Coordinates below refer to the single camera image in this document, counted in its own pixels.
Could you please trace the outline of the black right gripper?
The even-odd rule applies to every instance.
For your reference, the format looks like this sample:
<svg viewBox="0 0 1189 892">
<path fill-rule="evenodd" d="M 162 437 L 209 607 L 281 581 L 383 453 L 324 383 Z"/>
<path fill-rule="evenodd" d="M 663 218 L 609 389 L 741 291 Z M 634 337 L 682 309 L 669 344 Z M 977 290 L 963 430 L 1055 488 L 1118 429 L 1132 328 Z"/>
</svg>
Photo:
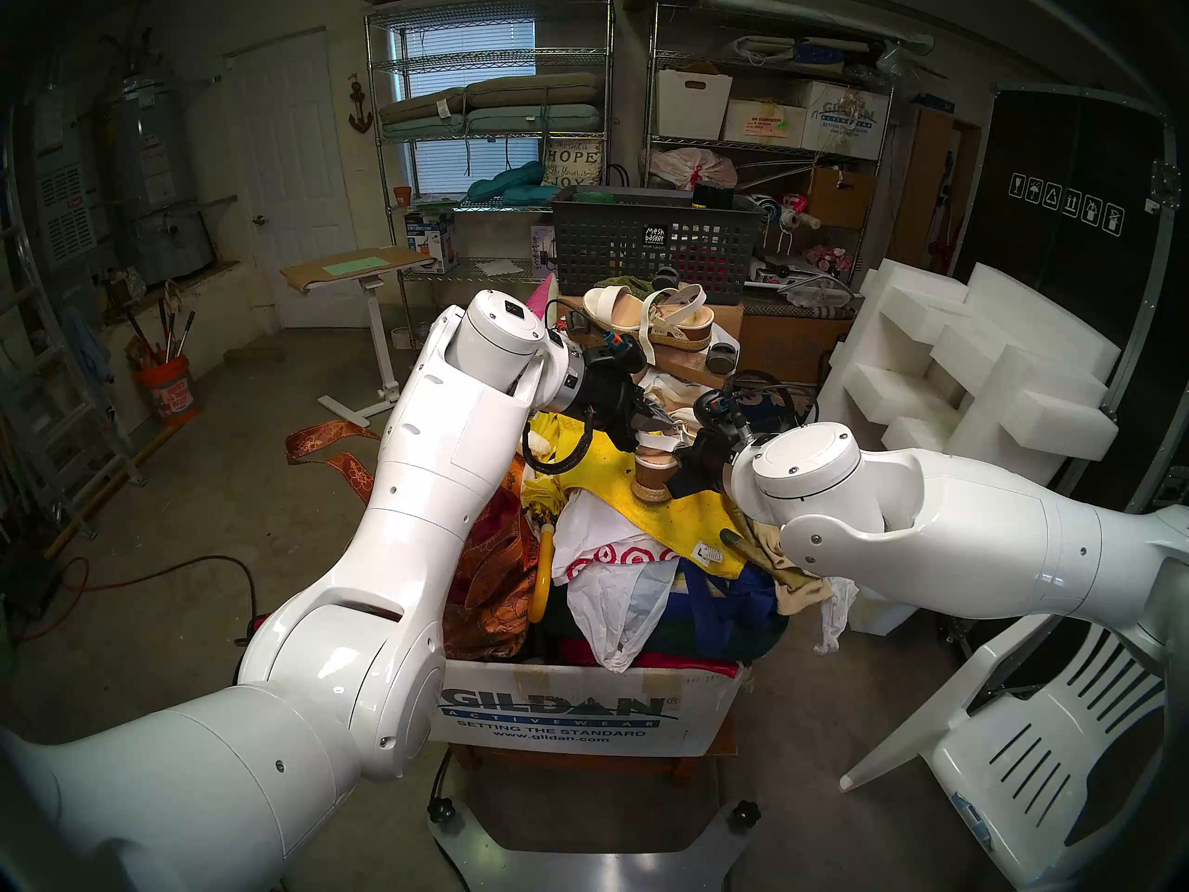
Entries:
<svg viewBox="0 0 1189 892">
<path fill-rule="evenodd" d="M 732 392 L 710 390 L 696 398 L 692 408 L 699 426 L 693 447 L 703 457 L 732 459 L 746 446 L 747 421 Z"/>
</svg>

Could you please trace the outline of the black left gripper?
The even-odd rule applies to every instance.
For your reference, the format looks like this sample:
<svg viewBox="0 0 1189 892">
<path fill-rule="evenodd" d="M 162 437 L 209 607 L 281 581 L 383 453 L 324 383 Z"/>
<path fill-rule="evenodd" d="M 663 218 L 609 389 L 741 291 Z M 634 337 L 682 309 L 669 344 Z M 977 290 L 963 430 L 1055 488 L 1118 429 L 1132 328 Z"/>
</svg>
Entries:
<svg viewBox="0 0 1189 892">
<path fill-rule="evenodd" d="M 634 381 L 646 368 L 637 340 L 611 340 L 581 353 L 578 420 L 610 438 L 681 435 L 682 427 L 661 404 L 647 400 Z"/>
</svg>

